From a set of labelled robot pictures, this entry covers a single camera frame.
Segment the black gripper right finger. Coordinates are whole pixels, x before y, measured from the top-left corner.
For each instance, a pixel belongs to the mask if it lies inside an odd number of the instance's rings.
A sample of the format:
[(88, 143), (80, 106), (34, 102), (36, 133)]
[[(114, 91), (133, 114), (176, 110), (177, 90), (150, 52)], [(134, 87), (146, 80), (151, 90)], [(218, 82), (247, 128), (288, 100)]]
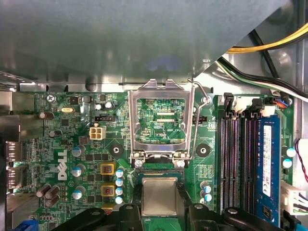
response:
[(191, 201), (184, 185), (176, 186), (177, 216), (183, 231), (289, 231), (290, 223), (284, 228), (266, 222), (244, 209), (244, 204), (254, 205), (255, 199), (249, 193), (240, 193), (239, 207), (227, 207), (216, 213), (203, 204)]

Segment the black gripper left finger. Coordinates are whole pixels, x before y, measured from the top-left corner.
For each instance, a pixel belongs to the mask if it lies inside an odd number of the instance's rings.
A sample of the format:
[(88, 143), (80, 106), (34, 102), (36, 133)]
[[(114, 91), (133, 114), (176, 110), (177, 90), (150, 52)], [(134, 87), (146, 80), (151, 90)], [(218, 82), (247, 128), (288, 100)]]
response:
[(131, 203), (126, 203), (107, 214), (101, 208), (89, 208), (65, 223), (55, 231), (142, 231), (141, 218), (142, 185), (135, 186)]

